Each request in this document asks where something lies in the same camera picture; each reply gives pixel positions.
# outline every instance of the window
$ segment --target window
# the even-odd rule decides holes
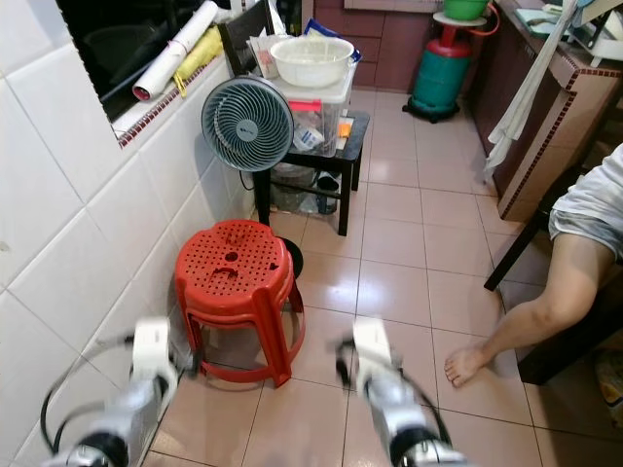
[[[112,122],[137,102],[132,85],[202,0],[56,0]],[[229,8],[229,0],[216,2]]]

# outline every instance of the window sill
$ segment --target window sill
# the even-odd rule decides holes
[[[225,64],[225,55],[220,54],[202,66],[184,82],[188,99],[195,89],[212,74],[212,71]],[[154,133],[166,120],[164,114],[171,114],[182,105],[183,99],[177,86],[171,81],[163,93],[149,101],[140,101],[129,108],[124,115],[113,122],[112,127],[119,146],[125,150],[130,143],[145,133]]]

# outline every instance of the electric fan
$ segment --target electric fan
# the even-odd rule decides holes
[[[260,172],[271,169],[288,153],[294,121],[287,100],[271,82],[239,76],[221,83],[205,100],[202,132],[208,147],[223,163],[237,170]],[[282,240],[298,276],[303,268],[301,250],[287,238]]]

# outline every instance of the tiled floor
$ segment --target tiled floor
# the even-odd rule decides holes
[[[498,292],[485,277],[521,229],[501,221],[483,184],[483,152],[464,114],[435,126],[399,109],[406,96],[354,91],[373,116],[348,237],[335,219],[271,215],[304,250],[299,287],[308,330],[293,379],[231,384],[184,378],[147,467],[387,467],[369,410],[345,393],[328,343],[357,319],[380,316],[406,371],[438,404],[455,446],[479,466],[620,465],[623,436],[609,425],[590,362],[550,384],[522,384],[505,352],[463,389],[443,362],[486,336],[507,308],[542,290],[548,241],[538,238]],[[285,329],[294,325],[284,313]],[[253,368],[264,361],[252,333],[211,335],[210,358]]]

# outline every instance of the plastic storage container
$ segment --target plastic storage container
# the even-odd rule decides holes
[[[292,86],[281,78],[276,85],[288,100],[294,117],[294,141],[290,152],[332,158],[338,143],[338,125],[342,110],[348,107],[356,63],[348,65],[344,78],[327,88],[309,89]]]
[[[348,71],[353,52],[349,41],[337,37],[300,36],[271,47],[281,78],[305,88],[325,88],[339,82]]]

